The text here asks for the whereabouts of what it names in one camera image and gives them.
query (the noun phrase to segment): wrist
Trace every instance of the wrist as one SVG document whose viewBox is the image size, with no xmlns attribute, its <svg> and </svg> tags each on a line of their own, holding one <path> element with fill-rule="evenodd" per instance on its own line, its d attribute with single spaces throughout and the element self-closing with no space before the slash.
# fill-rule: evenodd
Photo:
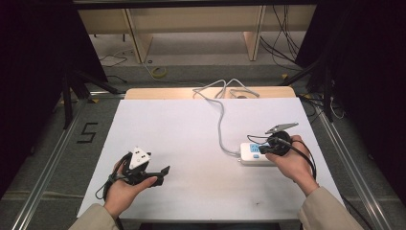
<svg viewBox="0 0 406 230">
<path fill-rule="evenodd" d="M 116 210 L 114 206 L 111 206 L 109 203 L 104 203 L 103 207 L 107 211 L 107 213 L 110 214 L 111 218 L 113 218 L 114 220 L 116 220 L 119 217 L 120 212 Z"/>
<path fill-rule="evenodd" d="M 313 191 L 320 188 L 319 184 L 316 182 L 316 180 L 312 176 L 301 178 L 301 179 L 295 180 L 295 181 L 301 188 L 302 192 L 304 192 L 304 195 L 306 197 L 308 197 Z"/>
</svg>

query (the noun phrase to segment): printed number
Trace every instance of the printed number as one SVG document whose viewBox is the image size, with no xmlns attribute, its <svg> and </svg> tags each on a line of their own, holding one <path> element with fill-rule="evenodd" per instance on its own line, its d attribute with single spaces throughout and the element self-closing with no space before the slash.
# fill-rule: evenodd
<svg viewBox="0 0 406 230">
<path fill-rule="evenodd" d="M 92 143 L 92 142 L 93 142 L 93 138 L 95 138 L 96 132 L 87 132 L 86 129 L 87 129 L 87 126 L 95 126 L 95 125 L 97 125 L 97 124 L 98 124 L 98 123 L 86 123 L 86 124 L 84 125 L 83 130 L 81 131 L 81 135 L 82 135 L 82 136 L 84 136 L 84 135 L 90 135 L 90 136 L 92 136 L 92 137 L 91 137 L 90 140 L 88 140 L 88 141 L 77 141 L 77 143 L 78 143 L 78 144 Z"/>
</svg>

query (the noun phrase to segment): metal rod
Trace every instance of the metal rod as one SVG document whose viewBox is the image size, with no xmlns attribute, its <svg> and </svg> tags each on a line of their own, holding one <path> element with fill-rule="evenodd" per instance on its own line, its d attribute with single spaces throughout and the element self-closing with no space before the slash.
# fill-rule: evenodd
<svg viewBox="0 0 406 230">
<path fill-rule="evenodd" d="M 73 133 L 73 130 L 78 122 L 78 117 L 83 110 L 84 106 L 86 105 L 86 100 L 79 100 L 76 113 L 71 125 L 68 128 L 63 129 L 62 134 L 59 140 L 56 143 L 56 147 L 54 148 L 50 159 L 48 160 L 44 170 L 41 173 L 41 176 L 35 183 L 33 190 L 31 191 L 29 197 L 25 201 L 23 207 L 21 208 L 20 212 L 18 213 L 14 225 L 12 229 L 27 229 L 33 215 L 35 212 L 36 207 L 39 204 L 39 201 L 44 193 L 45 189 L 50 182 L 52 175 L 54 174 L 55 168 L 57 163 L 59 162 L 60 156 L 65 151 L 68 141 Z"/>
<path fill-rule="evenodd" d="M 355 190 L 363 201 L 365 208 L 367 209 L 373 221 L 374 226 L 376 227 L 376 229 L 392 229 L 391 224 L 386 218 L 381 206 L 376 200 L 366 180 L 362 176 L 362 173 L 358 170 L 358 167 L 353 161 L 349 150 L 344 144 L 343 139 L 341 138 L 334 124 L 330 123 L 324 114 L 321 115 L 321 120 L 328 133 L 328 136 L 331 139 L 331 142 L 336 148 L 337 153 L 347 170 L 347 173 L 350 176 Z"/>
</svg>

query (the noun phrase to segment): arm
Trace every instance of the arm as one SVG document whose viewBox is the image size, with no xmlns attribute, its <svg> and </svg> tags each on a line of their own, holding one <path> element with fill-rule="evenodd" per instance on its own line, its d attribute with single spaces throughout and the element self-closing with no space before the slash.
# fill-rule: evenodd
<svg viewBox="0 0 406 230">
<path fill-rule="evenodd" d="M 300 136 L 292 136 L 292 146 L 309 157 L 307 148 L 300 142 Z M 362 229 L 345 207 L 325 188 L 320 188 L 313 178 L 308 163 L 296 151 L 290 150 L 284 156 L 266 153 L 281 173 L 295 181 L 306 196 L 299 212 L 299 219 L 305 229 Z"/>
<path fill-rule="evenodd" d="M 122 173 L 122 170 L 123 166 L 120 166 L 118 173 Z M 137 194 L 153 185 L 156 179 L 157 177 L 153 176 L 134 186 L 117 180 L 108 190 L 104 205 L 90 206 L 69 229 L 118 229 L 115 222 L 117 217 L 131 205 Z"/>
</svg>

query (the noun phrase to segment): wire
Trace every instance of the wire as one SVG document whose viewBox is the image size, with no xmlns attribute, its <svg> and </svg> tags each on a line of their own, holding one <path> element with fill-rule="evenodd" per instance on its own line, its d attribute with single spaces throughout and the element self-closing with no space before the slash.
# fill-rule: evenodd
<svg viewBox="0 0 406 230">
<path fill-rule="evenodd" d="M 251 139 L 252 137 L 254 137 L 254 138 L 266 138 L 266 139 L 268 139 L 268 137 L 247 135 L 248 140 L 250 140 L 251 142 L 253 142 L 253 143 L 255 143 L 255 144 L 263 145 L 263 144 L 266 144 L 266 143 L 267 143 L 267 141 L 262 142 L 262 143 L 256 142 L 256 141 L 254 141 L 254 140 Z"/>
<path fill-rule="evenodd" d="M 116 164 L 116 167 L 114 168 L 113 173 L 111 173 L 108 176 L 107 181 L 101 186 L 101 188 L 99 188 L 96 193 L 95 196 L 97 199 L 103 199 L 105 200 L 107 198 L 107 192 L 110 189 L 110 186 L 115 182 L 115 176 L 117 175 L 117 171 L 119 170 L 120 166 L 127 160 L 129 159 L 129 157 L 132 155 L 131 152 L 129 152 L 128 154 L 126 154 L 125 156 L 123 156 L 123 158 L 119 161 L 118 164 Z M 98 196 L 99 191 L 103 189 L 103 193 L 102 193 L 102 197 Z"/>
<path fill-rule="evenodd" d="M 128 83 L 128 81 L 126 81 L 126 80 L 124 80 L 124 79 L 122 79 L 122 78 L 120 78 L 119 76 L 116 76 L 116 75 L 108 75 L 107 77 L 108 78 L 116 78 L 116 79 L 121 80 L 124 83 Z"/>
<path fill-rule="evenodd" d="M 290 57 L 284 55 L 281 51 L 279 51 L 279 50 L 277 50 L 275 47 L 271 46 L 268 42 L 265 41 L 265 39 L 264 39 L 262 36 L 260 37 L 260 41 L 262 41 L 263 43 L 266 44 L 266 46 L 265 46 L 263 43 L 261 43 L 261 45 L 263 46 L 263 48 L 265 48 L 265 50 L 268 51 L 269 53 L 271 53 L 272 55 L 274 55 L 274 56 L 276 56 L 276 57 L 278 57 L 278 58 L 287 59 L 287 60 L 289 60 L 290 62 L 295 63 L 295 60 L 293 60 L 292 58 L 290 58 Z"/>
<path fill-rule="evenodd" d="M 334 98 L 331 97 L 331 98 L 330 98 L 330 109 L 331 109 L 332 114 L 334 114 L 334 116 L 335 116 L 336 118 L 338 118 L 338 119 L 343 119 L 343 118 L 344 118 L 344 115 L 346 114 L 346 112 L 343 111 L 343 114 L 342 114 L 341 116 L 338 116 L 338 115 L 335 113 L 334 108 L 332 107 L 332 102 L 333 102 L 333 101 L 334 101 Z"/>
<path fill-rule="evenodd" d="M 294 148 L 293 146 L 290 147 L 293 150 L 295 150 L 297 153 L 299 153 L 307 161 L 307 163 L 310 165 L 310 168 L 311 168 L 311 170 L 313 172 L 313 178 L 316 179 L 316 177 L 317 177 L 316 162 L 314 161 L 313 154 L 311 154 L 310 149 L 308 149 L 307 145 L 303 141 L 293 141 L 293 142 L 299 142 L 302 145 L 304 145 L 304 147 L 307 149 L 312 162 L 310 162 L 310 159 L 304 153 L 302 153 L 300 150 Z"/>
<path fill-rule="evenodd" d="M 206 101 L 208 101 L 208 102 L 220 104 L 221 111 L 220 111 L 220 117 L 218 118 L 218 123 L 217 123 L 218 144 L 220 145 L 221 149 L 224 150 L 224 151 L 226 151 L 227 153 L 229 153 L 229 154 L 231 154 L 231 155 L 233 155 L 233 156 L 239 156 L 239 155 L 240 155 L 240 152 L 239 152 L 239 151 L 228 150 L 228 149 L 225 148 L 224 145 L 223 145 L 222 134 L 221 134 L 221 122 L 222 122 L 223 117 L 224 117 L 225 109 L 224 109 L 224 104 L 223 104 L 222 102 L 220 102 L 220 101 L 218 101 L 218 100 L 215 100 L 215 99 L 221 99 L 221 98 L 224 97 L 224 94 L 225 94 L 225 91 L 226 91 L 227 86 L 228 86 L 231 82 L 233 82 L 233 81 L 238 82 L 238 83 L 245 89 L 246 92 L 251 93 L 251 94 L 253 94 L 253 95 L 259 97 L 259 94 L 258 94 L 257 92 L 255 92 L 255 91 L 249 89 L 249 88 L 246 87 L 244 84 L 242 84 L 239 80 L 236 80 L 236 79 L 231 79 L 229 82 L 226 82 L 225 80 L 218 80 L 218 81 L 215 81 L 215 82 L 213 82 L 213 83 L 211 83 L 211 84 L 205 85 L 205 86 L 203 86 L 203 87 L 194 88 L 192 91 L 193 91 L 195 94 L 198 94 L 198 95 L 200 95 L 201 97 L 203 97 L 203 98 L 204 98 Z M 203 95 L 203 94 L 200 92 L 200 91 L 203 91 L 203 90 L 205 90 L 205 89 L 211 87 L 212 85 L 215 85 L 215 84 L 220 83 L 220 82 L 223 82 L 224 85 L 223 85 L 223 87 L 221 88 L 221 90 L 218 91 L 217 94 L 215 94 L 214 99 L 210 99 L 210 98 L 206 97 L 205 95 Z"/>
<path fill-rule="evenodd" d="M 119 62 L 117 62 L 117 63 L 115 63 L 115 64 L 112 64 L 112 65 L 103 65 L 103 66 L 105 66 L 105 67 L 113 67 L 113 66 L 116 66 L 116 65 L 118 65 L 118 64 L 121 64 L 121 63 L 123 63 L 123 62 L 125 62 L 125 61 L 127 60 L 127 57 L 117 57 L 117 56 L 114 56 L 114 55 L 107 55 L 107 56 L 105 56 L 105 57 L 103 57 L 103 58 L 101 58 L 101 59 L 99 59 L 99 60 L 104 60 L 104 59 L 107 58 L 107 57 L 119 58 L 119 59 L 123 59 L 123 60 L 122 60 L 122 61 L 119 61 Z"/>
<path fill-rule="evenodd" d="M 275 13 L 277 19 L 278 19 L 278 23 L 279 23 L 279 25 L 280 25 L 280 27 L 281 27 L 280 34 L 283 33 L 284 36 L 286 37 L 287 47 L 289 48 L 289 51 L 290 51 L 290 54 L 292 55 L 292 57 L 295 58 L 295 55 L 297 54 L 297 53 L 296 53 L 296 49 L 292 46 L 292 44 L 291 44 L 291 37 L 289 36 L 289 34 L 288 34 L 287 31 L 286 31 L 286 28 L 287 28 L 286 25 L 287 25 L 288 7 L 287 7 L 287 6 L 284 6 L 284 8 L 283 8 L 283 14 L 284 14 L 284 16 L 283 16 L 283 22 L 282 22 L 282 23 L 281 23 L 281 20 L 280 20 L 278 14 L 277 14 L 277 11 L 275 10 L 275 5 L 272 6 L 272 8 L 273 8 L 273 10 L 274 10 L 274 13 Z"/>
<path fill-rule="evenodd" d="M 373 229 L 367 219 L 342 194 L 340 194 L 340 196 L 343 198 L 344 202 L 346 202 L 352 208 L 352 210 L 355 211 L 358 217 L 360 217 L 370 229 Z"/>
<path fill-rule="evenodd" d="M 313 124 L 314 121 L 316 121 L 316 119 L 320 116 L 320 114 L 322 114 L 324 112 L 324 110 L 321 110 L 317 116 L 310 122 L 310 124 Z"/>
<path fill-rule="evenodd" d="M 313 112 L 311 114 L 307 114 L 307 113 L 305 114 L 307 117 L 311 117 L 316 114 L 316 107 L 311 100 L 309 100 L 307 97 L 304 97 L 302 95 L 297 95 L 297 97 L 299 98 L 299 100 L 301 100 L 301 102 L 310 104 L 311 107 L 313 108 Z"/>
</svg>

